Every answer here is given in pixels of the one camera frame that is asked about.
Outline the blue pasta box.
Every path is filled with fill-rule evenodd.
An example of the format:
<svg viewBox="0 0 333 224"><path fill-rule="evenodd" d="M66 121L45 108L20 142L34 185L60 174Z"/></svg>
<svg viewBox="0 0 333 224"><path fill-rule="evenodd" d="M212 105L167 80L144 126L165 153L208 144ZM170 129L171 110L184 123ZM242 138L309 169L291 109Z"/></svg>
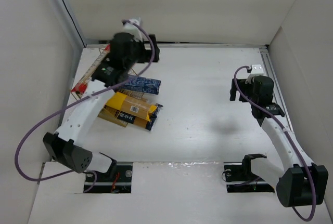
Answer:
<svg viewBox="0 0 333 224"><path fill-rule="evenodd" d="M160 80L130 75L129 81L123 84L120 88L140 93L158 95L160 86Z"/></svg>

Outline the yellow pasta bag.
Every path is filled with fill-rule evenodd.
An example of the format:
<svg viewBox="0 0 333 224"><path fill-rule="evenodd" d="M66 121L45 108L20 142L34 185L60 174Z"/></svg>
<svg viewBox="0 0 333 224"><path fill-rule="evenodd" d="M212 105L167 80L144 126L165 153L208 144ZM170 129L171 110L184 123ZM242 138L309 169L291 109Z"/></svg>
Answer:
<svg viewBox="0 0 333 224"><path fill-rule="evenodd" d="M147 113L143 109L142 103L141 99L116 92L113 97L107 101L106 106L149 121L149 118L146 119Z"/></svg>

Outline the red spaghetti bag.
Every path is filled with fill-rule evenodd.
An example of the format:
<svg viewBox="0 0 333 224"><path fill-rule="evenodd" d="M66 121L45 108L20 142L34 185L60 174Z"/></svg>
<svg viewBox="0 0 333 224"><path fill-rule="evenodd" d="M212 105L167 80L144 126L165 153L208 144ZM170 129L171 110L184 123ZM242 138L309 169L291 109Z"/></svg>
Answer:
<svg viewBox="0 0 333 224"><path fill-rule="evenodd" d="M71 89L71 94L76 100L82 97L92 74L109 51L109 44L92 45L83 49Z"/></svg>

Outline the dark blue spaghetti bag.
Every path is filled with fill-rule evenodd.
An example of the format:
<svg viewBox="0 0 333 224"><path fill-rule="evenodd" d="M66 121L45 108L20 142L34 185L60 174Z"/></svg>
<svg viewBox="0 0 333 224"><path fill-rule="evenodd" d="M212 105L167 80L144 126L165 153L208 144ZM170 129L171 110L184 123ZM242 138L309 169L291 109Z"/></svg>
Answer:
<svg viewBox="0 0 333 224"><path fill-rule="evenodd" d="M127 127L128 124L132 124L147 131L151 131L153 129L153 126L157 120L156 114L153 114L148 121L110 107L104 107L98 114L98 117L122 127Z"/></svg>

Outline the blue-topped spaghetti bag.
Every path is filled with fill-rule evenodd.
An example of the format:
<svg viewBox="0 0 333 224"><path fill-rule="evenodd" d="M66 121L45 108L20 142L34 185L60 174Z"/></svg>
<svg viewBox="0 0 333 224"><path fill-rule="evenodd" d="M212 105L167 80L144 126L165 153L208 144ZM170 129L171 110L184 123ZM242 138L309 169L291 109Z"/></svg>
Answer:
<svg viewBox="0 0 333 224"><path fill-rule="evenodd" d="M145 110L146 114L146 119L153 119L156 118L160 110L163 108L163 105L159 103L153 103L151 100L142 98L141 101L143 109Z"/></svg>

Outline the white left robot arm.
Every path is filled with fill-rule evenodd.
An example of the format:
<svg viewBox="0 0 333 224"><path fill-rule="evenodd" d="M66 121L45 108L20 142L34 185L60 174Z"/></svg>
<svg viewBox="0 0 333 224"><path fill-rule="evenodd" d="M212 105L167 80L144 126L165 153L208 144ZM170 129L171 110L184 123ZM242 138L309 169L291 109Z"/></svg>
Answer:
<svg viewBox="0 0 333 224"><path fill-rule="evenodd" d="M89 151L83 146L94 120L115 94L128 82L129 70L136 63L159 61L156 37L148 34L151 49L134 34L120 32L114 35L105 53L95 60L77 85L85 85L81 98L73 103L73 111L54 133L46 133L43 143L50 157L76 173L94 171L106 178L113 177L117 162L113 158Z"/></svg>

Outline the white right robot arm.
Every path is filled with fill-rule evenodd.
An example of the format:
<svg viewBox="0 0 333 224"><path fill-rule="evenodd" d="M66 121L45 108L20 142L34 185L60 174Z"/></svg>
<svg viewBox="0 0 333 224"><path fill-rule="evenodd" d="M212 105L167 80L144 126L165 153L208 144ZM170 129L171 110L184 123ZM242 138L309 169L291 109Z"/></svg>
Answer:
<svg viewBox="0 0 333 224"><path fill-rule="evenodd" d="M259 75L249 80L232 79L230 100L251 104L252 116L270 138L283 164L280 169L264 154L244 156L238 173L244 179L256 177L271 185L284 207L320 205L324 201L328 171L304 152L295 135L284 123L285 113L273 102L274 82Z"/></svg>

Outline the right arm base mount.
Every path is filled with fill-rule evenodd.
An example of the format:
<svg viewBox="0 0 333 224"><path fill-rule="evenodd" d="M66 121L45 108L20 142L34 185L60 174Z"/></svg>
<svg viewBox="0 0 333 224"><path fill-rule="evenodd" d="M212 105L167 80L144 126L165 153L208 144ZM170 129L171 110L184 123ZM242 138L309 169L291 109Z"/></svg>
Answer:
<svg viewBox="0 0 333 224"><path fill-rule="evenodd" d="M246 173L240 162L224 163L222 180L228 193L274 193L272 186L256 175Z"/></svg>

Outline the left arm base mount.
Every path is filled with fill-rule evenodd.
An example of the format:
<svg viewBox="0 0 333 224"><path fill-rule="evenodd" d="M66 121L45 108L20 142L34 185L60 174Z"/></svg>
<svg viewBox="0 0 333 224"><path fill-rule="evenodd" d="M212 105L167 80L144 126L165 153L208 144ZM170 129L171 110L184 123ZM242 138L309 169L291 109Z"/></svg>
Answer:
<svg viewBox="0 0 333 224"><path fill-rule="evenodd" d="M117 164L116 172L111 179L106 179L102 173L97 172L97 180L91 173L86 173L83 191L85 193L111 193L126 194L131 193L133 163L120 162Z"/></svg>

